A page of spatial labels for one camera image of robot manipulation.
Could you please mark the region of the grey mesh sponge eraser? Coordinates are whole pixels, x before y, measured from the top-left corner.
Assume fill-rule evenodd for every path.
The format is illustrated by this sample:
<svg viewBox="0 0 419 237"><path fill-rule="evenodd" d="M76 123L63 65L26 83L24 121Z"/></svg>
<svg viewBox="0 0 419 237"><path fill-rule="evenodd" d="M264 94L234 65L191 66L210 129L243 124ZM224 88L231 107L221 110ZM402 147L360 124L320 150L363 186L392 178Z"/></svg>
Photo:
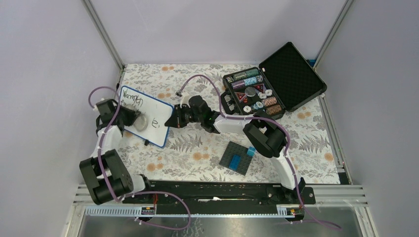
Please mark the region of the grey mesh sponge eraser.
<svg viewBox="0 0 419 237"><path fill-rule="evenodd" d="M139 113L132 125L136 131L144 131L148 126L148 119L144 113Z"/></svg>

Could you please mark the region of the blue framed whiteboard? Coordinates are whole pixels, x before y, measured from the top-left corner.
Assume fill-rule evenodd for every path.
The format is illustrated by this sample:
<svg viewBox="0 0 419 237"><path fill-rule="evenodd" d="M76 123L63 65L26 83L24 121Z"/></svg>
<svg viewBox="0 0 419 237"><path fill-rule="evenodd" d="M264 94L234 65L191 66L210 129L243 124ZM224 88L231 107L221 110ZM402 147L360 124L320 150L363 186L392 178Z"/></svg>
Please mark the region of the blue framed whiteboard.
<svg viewBox="0 0 419 237"><path fill-rule="evenodd" d="M165 122L172 115L174 107L128 86L121 87L120 99L122 106L144 113L148 119L148 126L144 131L138 132L133 126L126 126L125 131L163 148L169 132Z"/></svg>

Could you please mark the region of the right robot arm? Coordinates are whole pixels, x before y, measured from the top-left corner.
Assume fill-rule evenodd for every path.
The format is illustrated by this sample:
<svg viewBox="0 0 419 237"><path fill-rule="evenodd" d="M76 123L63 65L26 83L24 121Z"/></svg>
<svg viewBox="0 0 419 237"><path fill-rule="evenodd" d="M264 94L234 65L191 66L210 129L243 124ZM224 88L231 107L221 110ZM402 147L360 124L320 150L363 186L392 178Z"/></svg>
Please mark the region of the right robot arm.
<svg viewBox="0 0 419 237"><path fill-rule="evenodd" d="M303 197L305 182L288 156L291 137L265 111L248 116L228 116L212 110L201 96L192 96L186 104L174 106L165 126L183 128L189 123L200 124L208 133L245 135L259 154L271 159L284 188L284 199L296 203Z"/></svg>

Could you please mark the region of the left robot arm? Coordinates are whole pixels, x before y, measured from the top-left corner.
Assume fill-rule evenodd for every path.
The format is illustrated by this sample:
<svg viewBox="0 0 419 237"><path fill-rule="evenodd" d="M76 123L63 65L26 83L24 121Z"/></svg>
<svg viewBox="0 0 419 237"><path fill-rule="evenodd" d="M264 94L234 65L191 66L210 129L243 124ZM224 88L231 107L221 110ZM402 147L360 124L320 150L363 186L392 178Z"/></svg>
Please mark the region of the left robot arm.
<svg viewBox="0 0 419 237"><path fill-rule="evenodd" d="M124 128L136 122L145 125L145 118L134 106L119 106L114 99L98 102L95 109L99 111L96 147L91 157L79 164L93 202L101 205L133 193L140 202L149 202L153 190L146 185L146 177L132 177L118 154Z"/></svg>

